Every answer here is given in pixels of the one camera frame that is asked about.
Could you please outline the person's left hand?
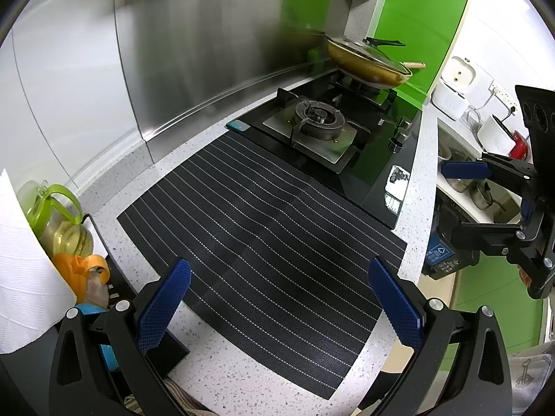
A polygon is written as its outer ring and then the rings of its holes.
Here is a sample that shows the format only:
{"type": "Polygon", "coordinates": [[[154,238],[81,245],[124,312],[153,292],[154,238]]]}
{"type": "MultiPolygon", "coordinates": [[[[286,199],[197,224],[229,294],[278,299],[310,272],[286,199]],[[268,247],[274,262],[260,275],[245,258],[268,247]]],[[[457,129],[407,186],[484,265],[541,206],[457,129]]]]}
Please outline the person's left hand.
{"type": "Polygon", "coordinates": [[[531,277],[527,275],[524,269],[521,266],[518,267],[519,278],[524,286],[529,288],[531,286],[531,277]]]}

